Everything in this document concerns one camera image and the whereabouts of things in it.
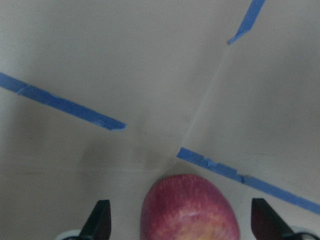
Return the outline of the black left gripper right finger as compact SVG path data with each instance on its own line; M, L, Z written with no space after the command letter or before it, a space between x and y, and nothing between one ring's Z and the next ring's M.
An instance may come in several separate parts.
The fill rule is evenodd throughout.
M250 224L256 240L297 240L294 231L263 198L252 199Z

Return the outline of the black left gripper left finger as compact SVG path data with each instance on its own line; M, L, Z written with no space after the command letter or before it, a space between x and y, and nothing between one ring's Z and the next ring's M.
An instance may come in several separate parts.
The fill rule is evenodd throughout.
M110 201L98 200L81 229L79 240L109 240L111 236Z

